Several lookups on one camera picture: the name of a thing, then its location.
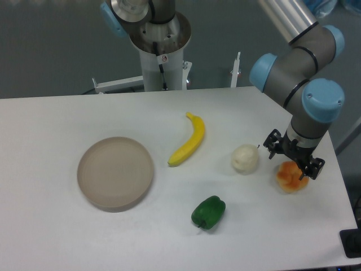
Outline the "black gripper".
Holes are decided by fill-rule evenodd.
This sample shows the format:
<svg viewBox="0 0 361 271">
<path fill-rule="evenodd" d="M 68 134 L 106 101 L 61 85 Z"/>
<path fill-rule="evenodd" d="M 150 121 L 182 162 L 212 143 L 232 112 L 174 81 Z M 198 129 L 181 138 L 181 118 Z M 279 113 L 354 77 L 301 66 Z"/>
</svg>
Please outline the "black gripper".
<svg viewBox="0 0 361 271">
<path fill-rule="evenodd" d="M 300 181 L 305 177 L 315 180 L 322 171 L 325 160 L 312 157 L 313 148 L 305 148 L 298 145 L 298 140 L 291 140 L 287 133 L 282 138 L 281 133 L 274 129 L 266 138 L 263 146 L 269 151 L 269 159 L 276 154 L 283 154 L 291 160 L 295 161 L 301 170 L 298 178 Z"/>
</svg>

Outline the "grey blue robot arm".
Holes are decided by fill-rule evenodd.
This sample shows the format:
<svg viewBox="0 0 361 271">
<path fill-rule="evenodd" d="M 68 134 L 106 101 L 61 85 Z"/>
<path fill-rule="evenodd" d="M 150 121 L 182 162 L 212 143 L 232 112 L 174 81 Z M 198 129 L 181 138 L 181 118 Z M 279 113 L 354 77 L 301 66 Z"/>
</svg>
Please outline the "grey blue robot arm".
<svg viewBox="0 0 361 271">
<path fill-rule="evenodd" d="M 293 160 L 302 176 L 316 179 L 324 160 L 312 153 L 338 118 L 345 96 L 337 83 L 315 75 L 339 56 L 345 40 L 339 29 L 321 26 L 302 1 L 259 5 L 291 48 L 281 57 L 261 56 L 250 70 L 250 82 L 292 115 L 287 131 L 273 130 L 264 146 L 271 156 Z M 146 91 L 186 88 L 183 49 L 191 27 L 174 1 L 104 1 L 100 11 L 108 27 L 129 36 L 139 51 Z"/>
</svg>

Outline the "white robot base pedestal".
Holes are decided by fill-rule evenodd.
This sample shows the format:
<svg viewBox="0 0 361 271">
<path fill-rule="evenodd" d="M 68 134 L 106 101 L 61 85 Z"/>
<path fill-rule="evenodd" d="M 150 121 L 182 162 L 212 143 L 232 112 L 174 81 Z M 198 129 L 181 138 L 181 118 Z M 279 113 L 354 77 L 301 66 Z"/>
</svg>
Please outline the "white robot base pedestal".
<svg viewBox="0 0 361 271">
<path fill-rule="evenodd" d="M 145 23 L 130 41 L 138 50 L 144 91 L 185 90 L 184 49 L 191 26 L 179 12 L 165 24 Z"/>
</svg>

